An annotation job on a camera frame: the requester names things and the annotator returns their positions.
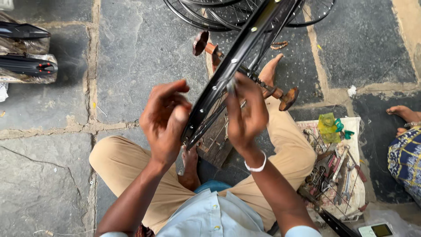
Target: blue patterned cloth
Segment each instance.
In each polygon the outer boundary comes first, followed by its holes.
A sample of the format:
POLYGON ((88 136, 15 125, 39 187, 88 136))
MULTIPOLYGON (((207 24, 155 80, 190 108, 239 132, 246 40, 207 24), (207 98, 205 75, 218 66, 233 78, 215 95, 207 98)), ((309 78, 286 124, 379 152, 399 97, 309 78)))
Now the blue patterned cloth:
POLYGON ((389 146, 387 161, 392 176, 421 207, 421 126, 396 137, 389 146))

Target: black bicycle mudguard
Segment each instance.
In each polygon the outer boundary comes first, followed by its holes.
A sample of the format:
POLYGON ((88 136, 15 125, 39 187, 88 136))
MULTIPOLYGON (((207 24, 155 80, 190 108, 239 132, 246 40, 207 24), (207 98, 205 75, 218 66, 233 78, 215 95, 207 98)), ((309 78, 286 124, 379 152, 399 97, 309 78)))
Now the black bicycle mudguard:
POLYGON ((50 36, 50 32, 28 23, 17 24, 10 22, 0 22, 0 37, 20 40, 33 40, 50 36))
POLYGON ((58 70, 57 64, 53 62, 18 55, 0 56, 0 67, 17 74, 29 76, 50 75, 58 70))

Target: right hand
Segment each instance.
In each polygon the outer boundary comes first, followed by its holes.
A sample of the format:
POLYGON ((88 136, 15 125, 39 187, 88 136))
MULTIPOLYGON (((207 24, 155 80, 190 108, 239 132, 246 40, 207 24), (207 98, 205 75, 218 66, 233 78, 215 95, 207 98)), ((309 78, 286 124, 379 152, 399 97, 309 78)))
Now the right hand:
POLYGON ((245 157, 245 154, 257 149, 254 138, 266 128, 269 113, 259 85, 241 73, 235 73, 235 78, 236 94, 247 101, 248 108, 242 113, 238 98, 228 94, 225 100, 229 119, 228 138, 238 153, 245 157))

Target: left hand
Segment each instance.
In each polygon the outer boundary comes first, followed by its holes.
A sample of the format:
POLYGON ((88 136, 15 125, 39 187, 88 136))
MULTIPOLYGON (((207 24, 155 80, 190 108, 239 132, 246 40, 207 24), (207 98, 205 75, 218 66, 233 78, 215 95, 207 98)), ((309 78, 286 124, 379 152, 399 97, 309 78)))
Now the left hand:
POLYGON ((180 152, 181 134, 192 105, 179 92, 189 89, 185 80, 154 86, 139 118, 151 146, 150 162, 162 164, 165 169, 169 169, 180 152))

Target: mobile phone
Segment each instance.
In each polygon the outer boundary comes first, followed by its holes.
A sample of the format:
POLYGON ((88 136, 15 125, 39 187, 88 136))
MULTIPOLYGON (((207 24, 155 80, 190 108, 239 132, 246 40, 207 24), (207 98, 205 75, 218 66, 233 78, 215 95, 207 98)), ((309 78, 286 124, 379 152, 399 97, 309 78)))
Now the mobile phone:
POLYGON ((387 223, 374 224, 358 228, 362 237, 385 237, 393 236, 387 223))

